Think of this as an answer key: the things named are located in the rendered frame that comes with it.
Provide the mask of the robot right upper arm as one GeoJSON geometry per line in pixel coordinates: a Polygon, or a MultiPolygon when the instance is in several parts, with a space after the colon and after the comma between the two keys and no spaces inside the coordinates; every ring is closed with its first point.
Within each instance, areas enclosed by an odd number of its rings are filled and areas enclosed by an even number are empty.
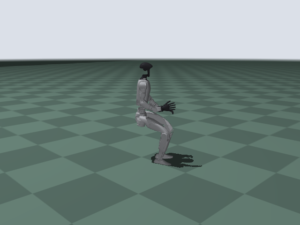
{"type": "Polygon", "coordinates": [[[145,101],[147,103],[147,101],[144,100],[144,98],[146,96],[147,83],[146,82],[140,82],[139,83],[139,89],[140,89],[140,105],[141,105],[142,101],[145,101]]]}

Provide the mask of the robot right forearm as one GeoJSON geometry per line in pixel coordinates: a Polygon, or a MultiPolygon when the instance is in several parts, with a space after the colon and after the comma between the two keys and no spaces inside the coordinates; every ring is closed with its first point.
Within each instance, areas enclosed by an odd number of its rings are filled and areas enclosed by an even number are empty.
{"type": "Polygon", "coordinates": [[[145,101],[141,102],[141,106],[147,110],[153,111],[154,113],[161,111],[161,107],[154,107],[151,104],[147,104],[145,101]]]}

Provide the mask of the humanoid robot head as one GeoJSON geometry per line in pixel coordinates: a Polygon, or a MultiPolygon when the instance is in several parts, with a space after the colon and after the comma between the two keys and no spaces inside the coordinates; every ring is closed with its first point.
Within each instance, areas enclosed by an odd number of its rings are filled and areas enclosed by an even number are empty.
{"type": "Polygon", "coordinates": [[[146,78],[147,80],[147,77],[150,76],[150,69],[152,68],[152,65],[147,62],[144,62],[140,65],[140,68],[143,68],[144,71],[147,70],[148,74],[142,75],[142,77],[139,80],[143,80],[143,78],[146,78]]]}

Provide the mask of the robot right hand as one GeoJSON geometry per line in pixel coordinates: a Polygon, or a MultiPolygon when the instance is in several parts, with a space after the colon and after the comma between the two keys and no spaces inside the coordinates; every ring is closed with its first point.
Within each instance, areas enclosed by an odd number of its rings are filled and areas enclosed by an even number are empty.
{"type": "Polygon", "coordinates": [[[174,103],[168,104],[169,102],[170,101],[166,102],[165,105],[163,105],[163,106],[158,106],[158,107],[161,107],[161,112],[164,111],[164,110],[165,111],[175,110],[175,109],[170,109],[170,108],[175,108],[175,107],[170,107],[170,106],[175,106],[175,105],[171,105],[171,104],[174,104],[174,103]]]}

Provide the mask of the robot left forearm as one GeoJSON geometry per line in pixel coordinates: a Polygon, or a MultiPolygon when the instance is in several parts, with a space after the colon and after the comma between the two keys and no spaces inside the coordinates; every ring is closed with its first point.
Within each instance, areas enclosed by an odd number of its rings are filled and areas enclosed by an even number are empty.
{"type": "Polygon", "coordinates": [[[149,104],[151,104],[154,107],[158,107],[159,105],[153,100],[153,98],[149,101],[149,104]]]}

